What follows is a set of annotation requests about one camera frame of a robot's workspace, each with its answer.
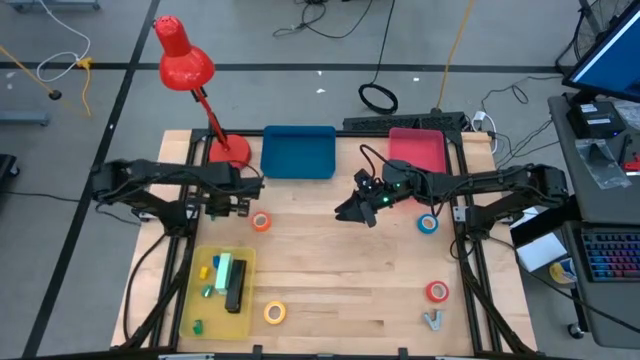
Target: yellow tray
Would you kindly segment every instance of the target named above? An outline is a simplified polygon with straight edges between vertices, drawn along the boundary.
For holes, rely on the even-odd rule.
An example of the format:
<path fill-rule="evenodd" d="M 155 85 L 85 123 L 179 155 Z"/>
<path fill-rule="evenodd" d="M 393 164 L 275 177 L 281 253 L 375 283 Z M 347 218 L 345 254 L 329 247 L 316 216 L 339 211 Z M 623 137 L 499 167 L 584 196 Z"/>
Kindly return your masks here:
<path fill-rule="evenodd" d="M 242 290 L 242 308 L 238 314 L 230 314 L 224 308 L 226 296 L 215 292 L 211 297 L 202 296 L 202 288 L 215 285 L 216 270 L 213 267 L 213 256 L 223 252 L 231 253 L 233 259 L 246 260 L 247 268 Z M 196 248 L 187 297 L 180 322 L 180 336 L 194 339 L 242 340 L 249 336 L 251 327 L 251 307 L 253 300 L 253 276 L 255 274 L 256 252 L 246 247 L 199 246 Z M 206 280 L 200 279 L 200 268 L 209 267 Z M 193 332 L 196 320 L 202 320 L 202 335 Z"/>

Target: gray floor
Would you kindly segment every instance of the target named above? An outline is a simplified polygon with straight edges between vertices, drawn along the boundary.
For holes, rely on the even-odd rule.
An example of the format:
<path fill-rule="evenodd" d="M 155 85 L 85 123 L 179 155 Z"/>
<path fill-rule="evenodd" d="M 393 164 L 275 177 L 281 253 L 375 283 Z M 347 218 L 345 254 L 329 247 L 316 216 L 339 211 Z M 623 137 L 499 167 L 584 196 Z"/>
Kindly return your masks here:
<path fill-rule="evenodd" d="M 101 4 L 100 12 L 65 9 L 56 14 L 91 37 L 90 54 L 96 61 L 128 62 L 150 0 L 104 0 Z M 365 6 L 364 0 L 344 4 L 331 0 L 318 28 L 341 33 Z M 193 43 L 218 63 L 375 63 L 389 6 L 389 0 L 375 0 L 360 27 L 343 40 L 321 38 L 309 31 L 273 39 L 275 29 L 299 22 L 301 6 L 289 0 L 162 0 L 157 15 L 178 15 Z M 465 6 L 466 0 L 398 1 L 383 61 L 443 64 Z M 571 37 L 577 8 L 577 1 L 568 0 L 479 0 L 454 63 L 549 66 Z M 80 52 L 84 46 L 82 39 L 57 26 L 45 13 L 17 14 L 4 4 L 0 4 L 0 32 L 2 45 L 23 61 L 41 61 L 59 51 Z M 152 33 L 141 61 L 157 62 L 160 54 Z M 206 89 L 227 128 L 260 129 L 270 124 L 341 127 L 345 117 L 372 115 L 357 95 L 358 86 L 372 75 L 358 71 L 219 71 Z M 526 75 L 452 73 L 441 107 L 473 116 L 487 91 Z M 49 101 L 25 74 L 0 70 L 0 108 L 37 108 L 53 116 L 49 127 L 0 129 L 0 153 L 17 155 L 22 168 L 13 190 L 79 198 L 123 76 L 124 71 L 93 72 L 89 98 L 95 115 L 85 119 Z M 384 72 L 378 83 L 397 94 L 400 114 L 418 113 L 435 105 L 441 77 L 434 72 Z M 81 106 L 83 81 L 82 71 L 72 71 L 54 87 Z M 548 119 L 547 97 L 566 90 L 559 80 L 526 81 L 521 87 L 529 96 L 527 105 L 507 92 L 486 102 L 498 131 L 514 141 Z M 205 117 L 189 94 L 164 88 L 156 71 L 137 71 L 107 158 L 154 159 L 165 130 L 205 125 Z M 551 126 L 530 148 L 555 140 Z M 526 162 L 565 168 L 558 146 L 512 163 Z M 7 358 L 20 356 L 24 349 L 75 204 L 6 196 L 2 205 L 0 358 Z M 40 355 L 109 346 L 136 234 L 134 226 L 89 211 Z M 528 277 L 523 279 L 542 351 L 584 359 L 640 359 L 637 351 L 598 347 L 589 335 L 581 341 L 570 339 L 565 325 L 575 320 L 573 305 Z"/>

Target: tape roll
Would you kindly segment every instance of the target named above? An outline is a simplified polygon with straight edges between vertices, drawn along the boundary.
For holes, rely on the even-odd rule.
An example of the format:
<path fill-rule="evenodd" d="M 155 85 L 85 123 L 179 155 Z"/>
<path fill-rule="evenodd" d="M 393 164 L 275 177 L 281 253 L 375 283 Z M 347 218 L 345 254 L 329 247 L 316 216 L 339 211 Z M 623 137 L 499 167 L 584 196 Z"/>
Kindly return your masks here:
<path fill-rule="evenodd" d="M 424 234 L 433 234 L 438 230 L 438 218 L 431 214 L 424 214 L 418 219 L 418 229 Z"/>
<path fill-rule="evenodd" d="M 251 226 L 257 232 L 264 232 L 271 227 L 271 217 L 263 211 L 259 211 L 251 218 Z"/>
<path fill-rule="evenodd" d="M 278 315 L 278 317 L 275 319 L 272 318 L 271 315 L 269 315 L 269 312 L 274 307 L 277 307 L 278 309 L 280 309 L 280 315 Z M 284 320 L 284 317 L 286 314 L 287 314 L 287 310 L 284 308 L 284 305 L 280 301 L 272 301 L 268 303 L 267 306 L 264 308 L 264 319 L 266 322 L 268 322 L 271 325 L 280 324 L 282 320 Z"/>
<path fill-rule="evenodd" d="M 442 281 L 433 281 L 427 285 L 427 298 L 433 302 L 443 302 L 449 298 L 449 288 Z"/>

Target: red tray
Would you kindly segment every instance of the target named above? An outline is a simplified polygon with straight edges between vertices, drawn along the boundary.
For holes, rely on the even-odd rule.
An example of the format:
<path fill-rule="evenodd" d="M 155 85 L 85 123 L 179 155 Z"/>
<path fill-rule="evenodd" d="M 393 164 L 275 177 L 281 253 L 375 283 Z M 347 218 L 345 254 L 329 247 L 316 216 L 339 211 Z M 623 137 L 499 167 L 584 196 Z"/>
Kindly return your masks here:
<path fill-rule="evenodd" d="M 392 128 L 389 158 L 432 172 L 447 172 L 444 135 L 436 130 Z"/>

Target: lamp shade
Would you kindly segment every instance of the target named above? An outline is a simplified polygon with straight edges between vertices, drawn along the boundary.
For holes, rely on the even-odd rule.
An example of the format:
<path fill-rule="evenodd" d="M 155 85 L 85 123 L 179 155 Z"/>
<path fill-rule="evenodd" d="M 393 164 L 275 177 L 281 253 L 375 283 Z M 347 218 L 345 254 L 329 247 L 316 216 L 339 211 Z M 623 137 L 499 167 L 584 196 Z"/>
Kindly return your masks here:
<path fill-rule="evenodd" d="M 211 80 L 215 72 L 213 62 L 204 51 L 191 45 L 177 17 L 159 17 L 155 30 L 164 49 L 160 59 L 160 79 L 166 87 L 189 91 Z"/>

